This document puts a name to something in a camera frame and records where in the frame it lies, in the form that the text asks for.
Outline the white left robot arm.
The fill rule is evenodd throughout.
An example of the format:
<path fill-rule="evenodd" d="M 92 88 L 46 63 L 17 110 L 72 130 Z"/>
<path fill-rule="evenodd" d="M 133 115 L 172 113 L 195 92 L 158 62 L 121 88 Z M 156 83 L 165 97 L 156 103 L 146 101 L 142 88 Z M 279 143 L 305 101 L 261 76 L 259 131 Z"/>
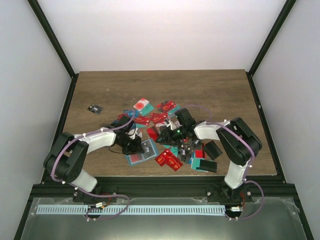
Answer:
<path fill-rule="evenodd" d="M 137 134 L 133 117 L 123 115 L 119 120 L 98 130 L 71 134 L 63 132 L 50 149 L 43 167 L 53 181 L 69 184 L 84 191 L 89 201 L 97 202 L 102 196 L 98 180 L 83 169 L 87 154 L 115 145 L 122 155 L 143 154 L 142 139 Z"/>

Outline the black VIP card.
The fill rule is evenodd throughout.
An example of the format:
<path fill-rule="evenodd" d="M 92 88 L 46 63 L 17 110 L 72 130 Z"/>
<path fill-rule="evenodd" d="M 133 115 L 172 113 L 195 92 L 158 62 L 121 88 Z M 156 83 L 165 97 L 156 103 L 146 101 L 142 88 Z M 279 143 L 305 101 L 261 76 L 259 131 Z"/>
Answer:
<path fill-rule="evenodd" d="M 154 149 L 154 146 L 153 146 L 153 140 L 152 139 L 147 139 L 145 141 L 143 141 L 141 143 L 141 146 L 144 150 L 144 153 L 143 153 L 143 158 L 144 159 L 150 159 L 152 158 L 154 155 L 155 155 L 155 149 Z"/>

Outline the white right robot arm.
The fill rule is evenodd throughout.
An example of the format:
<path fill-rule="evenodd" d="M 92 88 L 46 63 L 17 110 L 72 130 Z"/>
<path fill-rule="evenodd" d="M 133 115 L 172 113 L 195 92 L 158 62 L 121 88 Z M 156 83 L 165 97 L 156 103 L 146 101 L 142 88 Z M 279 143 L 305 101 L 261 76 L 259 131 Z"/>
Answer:
<path fill-rule="evenodd" d="M 248 168 L 262 149 L 263 145 L 257 135 L 240 117 L 223 122 L 197 122 L 186 108 L 175 113 L 180 126 L 175 126 L 170 119 L 164 121 L 156 142 L 159 144 L 178 146 L 183 140 L 208 140 L 203 146 L 204 152 L 212 161 L 202 161 L 199 169 L 208 172 L 216 171 L 214 160 L 222 154 L 215 141 L 220 141 L 230 163 L 224 184 L 221 187 L 223 198 L 229 202 L 236 200 L 241 194 L 243 184 L 247 180 Z"/>

